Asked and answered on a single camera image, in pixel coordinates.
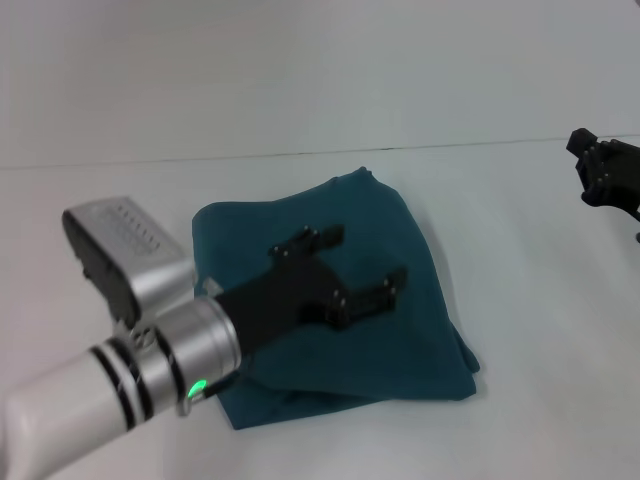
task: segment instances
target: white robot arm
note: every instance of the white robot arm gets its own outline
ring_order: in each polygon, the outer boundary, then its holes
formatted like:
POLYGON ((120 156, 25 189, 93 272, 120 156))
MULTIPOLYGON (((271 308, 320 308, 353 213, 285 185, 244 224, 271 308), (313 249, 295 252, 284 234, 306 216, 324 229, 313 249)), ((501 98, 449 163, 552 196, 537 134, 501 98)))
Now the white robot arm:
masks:
POLYGON ((339 330, 393 309, 406 281, 400 268, 350 292, 313 255, 341 244, 343 227, 305 227, 269 251, 263 275, 228 292, 205 279, 207 295, 167 310, 193 287, 194 265, 133 201, 71 208, 63 226, 114 335, 5 399, 6 480, 46 478, 172 406, 186 416, 231 383, 243 358, 303 323, 339 330))

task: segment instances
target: white table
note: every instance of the white table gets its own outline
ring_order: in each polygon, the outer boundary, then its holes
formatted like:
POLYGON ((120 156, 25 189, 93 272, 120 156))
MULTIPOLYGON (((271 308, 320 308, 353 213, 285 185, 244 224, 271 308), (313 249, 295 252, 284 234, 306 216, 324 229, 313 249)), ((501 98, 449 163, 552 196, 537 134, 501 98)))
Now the white table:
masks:
POLYGON ((2 0, 0 165, 640 134, 635 0, 2 0))
POLYGON ((210 202, 276 199, 365 165, 430 243, 451 318, 482 363, 478 394, 242 432, 211 401, 55 480, 636 478, 640 225, 580 201, 565 143, 3 170, 0 396, 110 334, 62 233, 65 207, 131 194, 189 247, 190 220, 210 202))

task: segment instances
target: white wall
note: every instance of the white wall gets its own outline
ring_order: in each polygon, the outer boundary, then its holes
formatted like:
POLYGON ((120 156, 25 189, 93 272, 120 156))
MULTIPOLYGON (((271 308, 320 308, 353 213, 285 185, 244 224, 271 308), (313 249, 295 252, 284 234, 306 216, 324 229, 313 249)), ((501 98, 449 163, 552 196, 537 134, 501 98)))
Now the white wall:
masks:
POLYGON ((4 0, 0 165, 640 134, 633 0, 4 0))

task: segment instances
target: teal cloth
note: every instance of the teal cloth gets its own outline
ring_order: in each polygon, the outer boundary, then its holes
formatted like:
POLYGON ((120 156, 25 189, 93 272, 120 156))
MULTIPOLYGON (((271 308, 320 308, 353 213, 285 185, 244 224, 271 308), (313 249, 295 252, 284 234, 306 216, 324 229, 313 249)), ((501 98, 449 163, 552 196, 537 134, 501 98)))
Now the teal cloth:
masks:
POLYGON ((198 277, 231 289, 269 269, 268 249, 302 226, 337 223, 345 225, 344 244, 319 255, 349 288, 399 266, 408 269, 407 288, 394 312, 342 332, 306 325, 245 362, 242 380, 219 395, 235 429, 476 391, 480 367, 449 321, 429 247, 400 195, 365 168, 274 202, 203 208, 193 219, 198 277))

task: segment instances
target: metal cylinder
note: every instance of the metal cylinder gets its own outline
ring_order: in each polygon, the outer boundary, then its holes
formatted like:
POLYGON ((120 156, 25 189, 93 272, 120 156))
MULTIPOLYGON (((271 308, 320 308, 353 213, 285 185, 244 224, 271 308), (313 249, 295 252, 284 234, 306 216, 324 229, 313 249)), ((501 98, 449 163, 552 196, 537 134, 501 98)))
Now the metal cylinder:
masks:
POLYGON ((169 362, 157 342, 137 348, 135 358, 151 397, 154 414, 174 406, 178 401, 178 393, 169 362))
POLYGON ((155 327, 158 340, 168 345, 173 356, 169 363, 175 366, 174 379, 178 377, 177 383, 184 385, 177 387, 178 401, 240 366, 240 344, 233 324, 211 298, 198 297, 165 313, 155 327))

